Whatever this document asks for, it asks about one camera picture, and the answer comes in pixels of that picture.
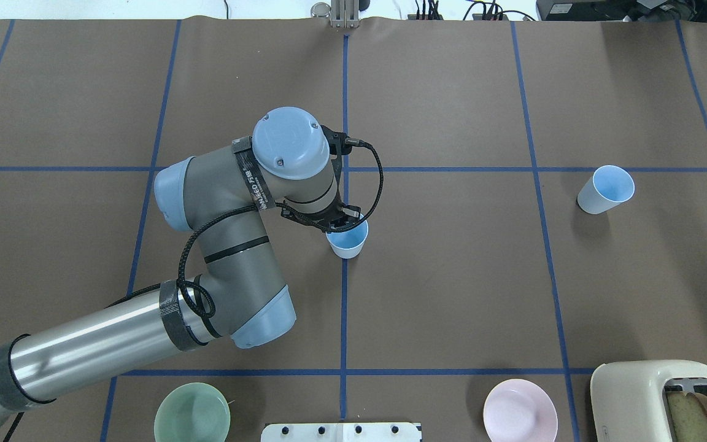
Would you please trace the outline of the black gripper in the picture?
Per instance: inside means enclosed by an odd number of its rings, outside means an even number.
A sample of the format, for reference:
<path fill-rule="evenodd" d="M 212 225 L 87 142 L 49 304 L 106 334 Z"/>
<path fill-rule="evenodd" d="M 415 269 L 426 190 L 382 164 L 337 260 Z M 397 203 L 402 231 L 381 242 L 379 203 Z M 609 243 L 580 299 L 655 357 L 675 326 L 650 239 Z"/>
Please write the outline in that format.
<path fill-rule="evenodd" d="M 327 232 L 348 228 L 359 218 L 361 208 L 343 203 L 339 186 L 343 168 L 342 158 L 350 154 L 354 148 L 364 148 L 365 141 L 352 138 L 345 132 L 334 131 L 325 125 L 320 128 L 329 147 L 329 165 L 333 178 L 330 179 L 325 192 L 318 198 L 312 201 L 284 198 L 283 202 L 280 202 L 280 210 L 283 218 Z"/>

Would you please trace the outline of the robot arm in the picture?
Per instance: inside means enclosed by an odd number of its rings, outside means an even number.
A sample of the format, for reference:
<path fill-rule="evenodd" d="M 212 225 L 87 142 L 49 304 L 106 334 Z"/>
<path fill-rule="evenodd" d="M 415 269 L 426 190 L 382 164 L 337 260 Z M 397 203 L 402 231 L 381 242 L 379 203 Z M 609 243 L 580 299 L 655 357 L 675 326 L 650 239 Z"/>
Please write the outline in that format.
<path fill-rule="evenodd" d="M 230 336 L 252 349 L 296 321 L 261 213 L 342 234 L 370 216 L 342 201 L 342 158 L 368 142 L 295 107 L 273 109 L 251 135 L 155 176 L 165 221 L 190 236 L 172 279 L 101 311 L 0 345 L 0 427 L 11 416 L 129 370 Z"/>

